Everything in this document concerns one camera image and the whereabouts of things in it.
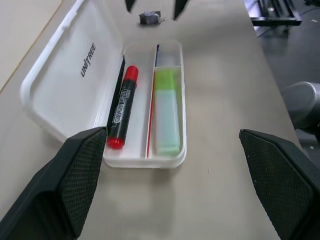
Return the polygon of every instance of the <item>red marker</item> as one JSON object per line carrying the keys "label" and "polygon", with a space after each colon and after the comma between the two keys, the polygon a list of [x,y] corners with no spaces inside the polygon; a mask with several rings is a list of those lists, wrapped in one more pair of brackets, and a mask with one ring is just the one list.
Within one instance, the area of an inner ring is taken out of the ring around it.
{"label": "red marker", "polygon": [[112,149],[122,149],[125,145],[138,72],[138,68],[133,65],[126,69],[107,140],[107,145]]}

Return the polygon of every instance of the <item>beige table surface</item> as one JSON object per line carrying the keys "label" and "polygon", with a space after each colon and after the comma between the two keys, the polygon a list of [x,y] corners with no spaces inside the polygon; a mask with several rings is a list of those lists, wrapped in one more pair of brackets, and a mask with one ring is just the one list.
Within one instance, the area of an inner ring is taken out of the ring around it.
{"label": "beige table surface", "polygon": [[[133,14],[122,1],[108,2],[124,42],[182,43],[187,156],[174,170],[103,165],[80,239],[278,240],[238,134],[248,128],[299,142],[242,1],[194,0],[178,22],[158,29],[138,28],[137,14],[159,7],[170,18],[172,1],[141,0]],[[0,94],[0,218],[61,146],[23,116],[19,87],[71,3],[64,1]]]}
{"label": "beige table surface", "polygon": [[0,91],[62,0],[9,0],[0,7]]}

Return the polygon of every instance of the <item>open lid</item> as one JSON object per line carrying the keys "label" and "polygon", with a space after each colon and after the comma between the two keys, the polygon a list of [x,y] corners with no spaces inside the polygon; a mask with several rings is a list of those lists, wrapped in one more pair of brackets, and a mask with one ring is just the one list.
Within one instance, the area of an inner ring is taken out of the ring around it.
{"label": "open lid", "polygon": [[77,0],[21,85],[24,110],[60,141],[106,126],[121,51],[105,2]]}

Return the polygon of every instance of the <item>black cable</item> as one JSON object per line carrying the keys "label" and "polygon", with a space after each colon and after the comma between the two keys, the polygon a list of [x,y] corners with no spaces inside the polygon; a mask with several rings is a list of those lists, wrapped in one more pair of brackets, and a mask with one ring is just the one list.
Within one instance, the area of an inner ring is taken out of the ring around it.
{"label": "black cable", "polygon": [[[304,14],[306,14],[306,13],[309,13],[309,12],[311,12],[312,10],[315,10],[315,9],[320,9],[320,7],[315,6],[315,7],[311,8],[311,9],[309,9],[309,10],[304,11],[303,13],[301,13],[300,16],[302,16],[302,15],[304,15]],[[273,29],[276,29],[277,27],[280,27],[280,26],[274,26],[274,27],[272,27],[272,28],[269,28],[268,30],[264,31],[264,32],[261,33],[259,36],[257,36],[257,38],[260,38],[262,35],[266,34],[267,32],[269,32],[269,31],[271,31],[271,30],[273,30]]]}

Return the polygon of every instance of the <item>translucent green cap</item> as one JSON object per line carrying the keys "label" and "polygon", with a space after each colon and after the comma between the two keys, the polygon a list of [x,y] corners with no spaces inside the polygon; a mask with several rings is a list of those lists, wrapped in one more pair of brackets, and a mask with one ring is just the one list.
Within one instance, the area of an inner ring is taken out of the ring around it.
{"label": "translucent green cap", "polygon": [[171,69],[157,70],[154,74],[154,90],[175,90],[175,73]]}

